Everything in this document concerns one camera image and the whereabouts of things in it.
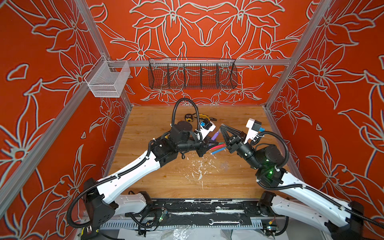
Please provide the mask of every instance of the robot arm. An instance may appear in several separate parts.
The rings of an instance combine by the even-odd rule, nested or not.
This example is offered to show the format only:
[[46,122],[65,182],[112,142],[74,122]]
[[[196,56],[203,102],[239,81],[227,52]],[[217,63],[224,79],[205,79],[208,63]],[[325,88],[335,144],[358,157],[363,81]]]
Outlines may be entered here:
[[[182,101],[190,102],[198,115],[198,108],[192,100],[179,99],[173,110],[171,129],[150,141],[147,151],[117,172],[98,181],[91,178],[84,183],[83,192],[74,198],[68,207],[66,219],[69,226],[85,228],[87,238],[91,238],[96,236],[98,227],[112,216],[142,211],[152,203],[146,192],[129,196],[120,196],[120,194],[140,178],[176,159],[179,153],[182,159],[185,158],[184,153],[188,151],[196,151],[198,156],[202,157],[209,149],[218,145],[218,142],[207,137],[208,133],[216,127],[208,119],[200,122],[197,117],[197,129],[194,131],[189,122],[180,121],[175,124],[176,109]],[[84,200],[90,221],[79,224],[72,220],[71,213],[81,198]]]
[[[261,213],[293,217],[330,233],[335,240],[361,239],[363,220],[384,228],[382,224],[363,216],[364,207],[358,202],[348,203],[326,195],[282,168],[289,157],[286,143],[277,134],[260,130],[260,126],[260,122],[250,119],[247,123],[248,134],[224,124],[220,130],[230,153],[236,151],[251,168],[258,170],[256,177],[260,186],[266,190],[278,190],[289,194],[307,205],[283,199],[266,191],[258,203]],[[285,157],[275,145],[267,144],[269,146],[259,150],[258,146],[256,149],[253,148],[265,134],[273,135],[282,142]]]

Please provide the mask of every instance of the wire mesh basket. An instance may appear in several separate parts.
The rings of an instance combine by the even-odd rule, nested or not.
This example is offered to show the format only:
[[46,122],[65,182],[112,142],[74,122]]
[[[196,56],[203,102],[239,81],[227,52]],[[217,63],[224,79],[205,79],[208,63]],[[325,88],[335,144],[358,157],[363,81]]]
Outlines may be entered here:
[[114,71],[108,66],[108,61],[102,56],[84,78],[95,97],[118,98],[124,89],[131,73],[128,62],[124,63],[121,71]]
[[237,87],[235,59],[150,58],[151,89],[233,89]]

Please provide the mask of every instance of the purple marker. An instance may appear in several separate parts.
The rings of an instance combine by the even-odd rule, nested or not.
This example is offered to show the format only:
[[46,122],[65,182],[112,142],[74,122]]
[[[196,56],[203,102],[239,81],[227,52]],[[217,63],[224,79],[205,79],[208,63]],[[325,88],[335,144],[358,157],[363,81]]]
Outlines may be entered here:
[[219,134],[220,134],[220,130],[217,131],[211,139],[215,140]]

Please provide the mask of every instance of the black cable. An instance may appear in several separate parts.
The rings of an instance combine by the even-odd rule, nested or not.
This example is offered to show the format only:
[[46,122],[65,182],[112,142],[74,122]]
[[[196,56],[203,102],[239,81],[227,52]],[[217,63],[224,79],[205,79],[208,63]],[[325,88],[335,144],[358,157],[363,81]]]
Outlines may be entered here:
[[157,213],[155,211],[150,211],[148,212],[145,216],[142,217],[142,219],[144,219],[144,217],[148,216],[150,213],[154,213],[155,214],[155,217],[154,217],[154,221],[149,224],[148,226],[146,225],[143,225],[142,223],[140,223],[136,218],[135,216],[132,214],[132,213],[128,213],[129,217],[132,218],[132,220],[139,226],[139,227],[142,227],[142,228],[151,228],[153,227],[155,224],[156,224],[156,221],[157,221]]
[[[154,140],[151,140],[149,142],[149,144],[148,144],[148,151],[147,151],[147,154],[146,154],[147,157],[151,154],[151,145],[152,145],[153,142],[154,142]],[[125,175],[125,174],[127,174],[129,172],[132,172],[136,168],[140,167],[146,160],[147,160],[147,158],[145,157],[145,158],[143,158],[143,160],[141,162],[139,162],[135,166],[125,170],[124,172],[120,172],[117,177],[115,175],[114,176],[110,176],[109,178],[106,178],[106,179],[103,179],[103,180],[101,180],[99,182],[96,182],[93,186],[90,186],[89,188],[87,188],[84,191],[82,191],[76,198],[73,199],[73,201],[71,202],[71,204],[68,207],[67,217],[66,217],[68,225],[73,227],[73,228],[88,227],[91,224],[90,221],[78,224],[78,223],[75,223],[72,220],[72,210],[73,210],[74,206],[76,205],[76,203],[78,202],[78,200],[80,200],[80,198],[82,198],[82,196],[84,196],[85,194],[89,193],[91,190],[95,189],[97,186],[100,186],[101,184],[104,184],[106,182],[110,182],[110,181],[112,181],[112,180],[114,180],[116,178],[120,178],[121,176],[123,176],[123,175]]]
[[125,240],[125,238],[114,238],[114,237],[110,237],[110,236],[108,236],[108,235],[106,235],[106,234],[104,234],[104,233],[102,233],[102,232],[99,232],[99,234],[101,234],[101,235],[103,235],[104,237],[109,238],[109,239],[111,239],[111,240]]
[[160,139],[164,139],[168,134],[169,134],[169,132],[163,133],[163,135],[161,135]]
[[[285,224],[284,224],[284,227],[283,229],[281,229],[279,232],[275,233],[275,236],[279,236],[281,234],[283,234],[285,232],[285,230],[287,230],[287,227],[288,227],[288,222],[289,222],[289,217],[288,216],[285,216]],[[266,236],[273,236],[273,234],[271,233],[265,233]]]
[[277,135],[276,133],[270,132],[270,131],[259,132],[258,134],[259,134],[259,136],[264,136],[265,134],[272,135],[275,138],[277,138],[283,144],[283,147],[285,150],[284,161],[282,163],[280,163],[279,165],[277,165],[276,168],[280,169],[280,168],[284,167],[284,165],[287,164],[287,162],[289,160],[289,150],[288,150],[287,143],[285,143],[284,139],[282,137],[280,137],[279,135]]
[[187,102],[190,102],[192,104],[192,106],[195,108],[195,111],[196,111],[196,118],[197,118],[197,131],[199,133],[199,137],[200,137],[200,140],[199,140],[199,143],[203,141],[203,135],[201,134],[201,132],[199,131],[200,129],[200,115],[199,115],[199,109],[197,108],[197,105],[189,98],[180,98],[179,100],[177,100],[177,102],[175,103],[175,107],[173,108],[173,112],[172,112],[172,122],[171,122],[171,127],[173,127],[173,125],[175,125],[175,117],[176,117],[176,110],[177,110],[177,107],[178,105],[182,102],[182,101],[187,101]]
[[156,231],[156,229],[159,227],[159,225],[160,225],[160,220],[157,221],[157,225],[156,225],[156,227],[155,227],[155,229],[153,231]]
[[[285,190],[285,189],[290,189],[290,188],[296,188],[296,187],[299,187],[299,188],[303,188],[303,185],[302,184],[290,184],[290,185],[286,185],[286,186],[281,186],[281,187],[267,187],[265,186],[264,184],[262,184],[260,181],[257,182],[258,185],[260,185],[262,188],[266,189],[266,190],[270,190],[270,191],[280,191],[280,190]],[[337,201],[333,200],[332,198],[330,198],[329,196],[325,195],[323,192],[321,192],[320,190],[318,189],[315,189],[313,187],[309,187],[309,186],[306,186],[304,189],[308,189],[309,191],[312,191],[318,195],[320,195],[321,197],[323,197],[324,199],[326,199],[327,201],[331,202],[333,205],[335,205],[337,208],[340,208],[342,205],[340,203],[338,203]],[[344,208],[344,211],[348,212],[349,214],[351,215],[355,215],[361,219],[363,219],[364,221],[366,222],[369,222],[373,225],[376,225],[382,229],[384,229],[384,224],[381,224],[373,219],[370,219],[369,217],[366,217],[364,215],[361,215],[357,212],[354,212],[352,211],[351,209],[348,209],[348,208]]]
[[284,227],[283,227],[283,229],[280,230],[280,232],[275,233],[275,236],[279,236],[279,235],[283,234],[283,233],[285,232],[285,230],[287,230],[288,222],[289,222],[289,217],[288,217],[288,216],[285,216],[285,224],[284,224]]
[[265,134],[274,136],[275,138],[277,138],[283,144],[284,151],[285,151],[284,161],[282,163],[280,163],[279,165],[275,165],[275,166],[273,166],[271,168],[268,168],[268,169],[265,169],[265,170],[261,170],[261,174],[258,175],[258,179],[261,179],[262,177],[264,177],[270,171],[275,171],[276,169],[280,169],[280,168],[284,167],[285,164],[287,164],[287,162],[289,160],[289,150],[288,150],[287,143],[284,141],[284,139],[282,137],[280,137],[279,135],[277,135],[276,133],[270,132],[270,131],[264,131],[264,132],[260,132],[258,134],[259,134],[259,136],[264,136]]
[[153,227],[158,222],[158,220],[157,220],[157,212],[156,211],[150,211],[147,214],[143,215],[141,217],[140,221],[139,221],[139,223],[140,223],[140,225],[138,226],[139,235],[145,234],[146,230],[144,230],[144,233],[142,233],[142,230],[141,230],[140,226],[142,225],[142,222],[143,222],[144,218],[148,217],[151,213],[153,213],[155,215],[155,217],[153,218],[153,222],[152,222],[151,227]]
[[258,144],[258,143],[260,142],[261,139],[262,139],[261,137],[258,137],[258,138],[256,139],[256,141],[251,140],[251,143],[250,143],[251,146],[254,146],[254,145]]

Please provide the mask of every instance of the paint stain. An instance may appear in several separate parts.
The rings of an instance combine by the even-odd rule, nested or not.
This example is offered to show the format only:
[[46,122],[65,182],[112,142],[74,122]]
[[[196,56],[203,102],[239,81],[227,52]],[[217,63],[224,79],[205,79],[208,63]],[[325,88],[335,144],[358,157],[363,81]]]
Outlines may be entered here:
[[221,163],[220,169],[224,169],[224,171],[228,171],[228,169],[229,169],[228,161]]

